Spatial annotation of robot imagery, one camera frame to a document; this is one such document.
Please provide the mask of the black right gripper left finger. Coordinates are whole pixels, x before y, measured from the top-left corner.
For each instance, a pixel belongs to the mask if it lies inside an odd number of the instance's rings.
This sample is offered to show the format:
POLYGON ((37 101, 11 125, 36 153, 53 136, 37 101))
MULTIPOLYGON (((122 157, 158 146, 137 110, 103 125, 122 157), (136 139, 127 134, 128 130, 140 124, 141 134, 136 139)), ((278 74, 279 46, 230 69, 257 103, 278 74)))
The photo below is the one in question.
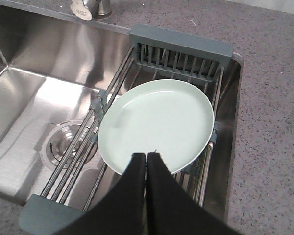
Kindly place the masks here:
POLYGON ((134 153, 117 184, 87 213, 57 235, 141 235, 146 156, 134 153))

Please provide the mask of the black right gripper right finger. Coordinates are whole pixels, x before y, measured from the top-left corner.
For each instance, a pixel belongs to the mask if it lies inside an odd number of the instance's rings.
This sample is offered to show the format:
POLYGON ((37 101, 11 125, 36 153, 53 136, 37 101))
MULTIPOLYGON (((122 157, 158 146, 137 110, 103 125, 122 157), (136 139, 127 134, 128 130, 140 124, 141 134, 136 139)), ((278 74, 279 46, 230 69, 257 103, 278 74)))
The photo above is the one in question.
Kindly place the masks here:
POLYGON ((155 152, 147 155, 146 201, 150 235, 239 234, 200 207, 155 152))

